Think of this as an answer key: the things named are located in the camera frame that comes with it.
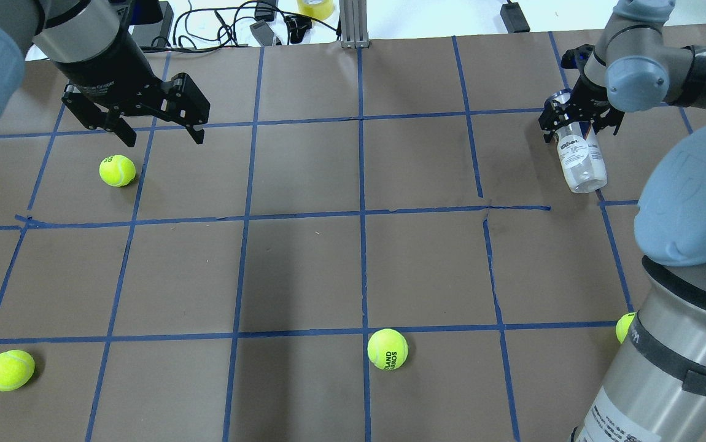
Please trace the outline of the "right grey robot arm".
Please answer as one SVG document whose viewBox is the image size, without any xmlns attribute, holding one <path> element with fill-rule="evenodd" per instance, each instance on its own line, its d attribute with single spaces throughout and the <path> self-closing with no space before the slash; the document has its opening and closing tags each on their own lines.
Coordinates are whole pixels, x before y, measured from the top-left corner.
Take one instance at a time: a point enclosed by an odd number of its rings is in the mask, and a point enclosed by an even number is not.
<svg viewBox="0 0 706 442">
<path fill-rule="evenodd" d="M 660 104 L 706 109 L 706 47 L 664 43 L 673 1 L 619 1 L 595 45 L 567 51 L 571 90 L 547 98 L 544 139 L 619 128 Z M 665 155 L 634 219 L 651 289 L 571 441 L 696 441 L 706 430 L 706 126 Z"/>
</svg>

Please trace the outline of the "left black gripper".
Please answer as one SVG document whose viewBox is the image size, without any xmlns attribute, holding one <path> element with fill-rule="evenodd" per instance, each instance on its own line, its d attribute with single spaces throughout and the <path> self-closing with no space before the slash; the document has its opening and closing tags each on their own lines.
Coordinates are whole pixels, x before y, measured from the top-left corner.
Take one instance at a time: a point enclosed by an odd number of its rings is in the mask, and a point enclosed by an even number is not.
<svg viewBox="0 0 706 442">
<path fill-rule="evenodd" d="M 135 147 L 137 135 L 125 117 L 156 117 L 182 126 L 204 143 L 209 101 L 186 72 L 157 77 L 131 37 L 115 37 L 109 47 L 85 61 L 62 63 L 69 79 L 62 103 L 84 128 L 102 129 Z"/>
</svg>

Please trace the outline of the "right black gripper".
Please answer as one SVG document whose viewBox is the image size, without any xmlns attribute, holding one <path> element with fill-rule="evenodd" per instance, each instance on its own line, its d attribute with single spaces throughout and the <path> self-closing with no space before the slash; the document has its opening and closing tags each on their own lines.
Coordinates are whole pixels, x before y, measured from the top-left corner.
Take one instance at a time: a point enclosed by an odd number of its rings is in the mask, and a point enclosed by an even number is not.
<svg viewBox="0 0 706 442">
<path fill-rule="evenodd" d="M 572 123 L 589 123 L 596 133 L 613 128 L 619 134 L 624 112 L 610 104 L 607 89 L 580 77 L 573 89 L 564 89 L 546 99 L 539 115 L 539 126 L 545 143 L 549 144 L 559 129 Z"/>
</svg>

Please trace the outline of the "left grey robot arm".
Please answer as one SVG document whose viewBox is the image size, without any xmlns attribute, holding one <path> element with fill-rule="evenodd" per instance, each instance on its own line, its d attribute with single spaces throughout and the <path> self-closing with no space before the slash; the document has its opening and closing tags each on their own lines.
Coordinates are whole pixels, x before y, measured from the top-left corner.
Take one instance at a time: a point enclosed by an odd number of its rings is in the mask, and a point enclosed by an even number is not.
<svg viewBox="0 0 706 442">
<path fill-rule="evenodd" d="M 184 72 L 158 78 L 107 1 L 0 1 L 0 118 L 21 86 L 31 47 L 66 76 L 62 103 L 84 128 L 131 147 L 136 134 L 125 119 L 155 117 L 204 142 L 211 110 L 204 93 Z"/>
</svg>

